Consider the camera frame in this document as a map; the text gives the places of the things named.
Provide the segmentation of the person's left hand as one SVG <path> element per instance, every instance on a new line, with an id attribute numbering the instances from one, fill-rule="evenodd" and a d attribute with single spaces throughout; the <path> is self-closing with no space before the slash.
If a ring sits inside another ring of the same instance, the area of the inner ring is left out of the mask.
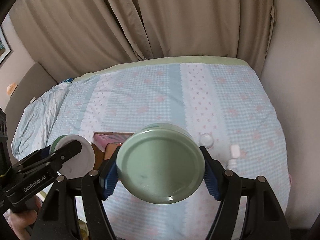
<path id="1" fill-rule="evenodd" d="M 26 228 L 34 224 L 37 219 L 38 212 L 36 210 L 27 210 L 22 213 L 14 213 L 10 211 L 8 223 L 15 235 L 20 240 L 29 240 L 31 236 Z"/>

